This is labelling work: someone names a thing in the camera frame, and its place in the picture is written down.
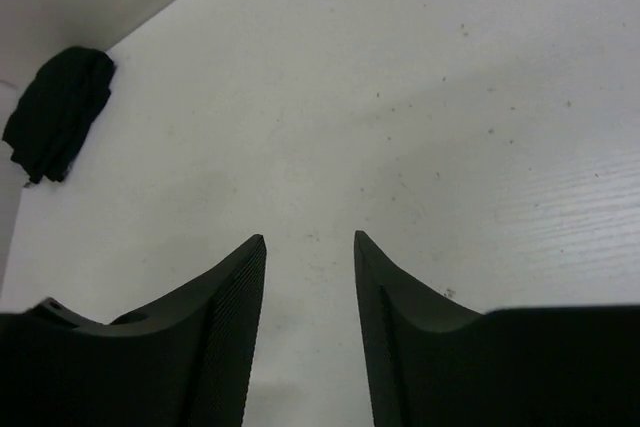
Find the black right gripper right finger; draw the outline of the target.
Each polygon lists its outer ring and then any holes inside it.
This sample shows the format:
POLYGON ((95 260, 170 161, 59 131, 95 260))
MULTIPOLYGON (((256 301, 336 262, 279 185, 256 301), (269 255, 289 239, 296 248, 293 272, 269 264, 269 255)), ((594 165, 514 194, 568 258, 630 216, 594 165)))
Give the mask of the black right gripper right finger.
POLYGON ((378 426, 635 426, 639 309, 481 314, 354 237, 356 294, 378 426))

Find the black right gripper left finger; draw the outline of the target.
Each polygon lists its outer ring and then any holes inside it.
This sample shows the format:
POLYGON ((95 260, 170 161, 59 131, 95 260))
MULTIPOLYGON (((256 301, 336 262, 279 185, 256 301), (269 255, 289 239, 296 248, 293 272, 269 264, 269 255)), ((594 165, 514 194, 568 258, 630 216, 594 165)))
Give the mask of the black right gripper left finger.
POLYGON ((247 239, 218 265, 108 324, 52 298, 1 317, 5 426, 239 426, 266 273, 247 239))

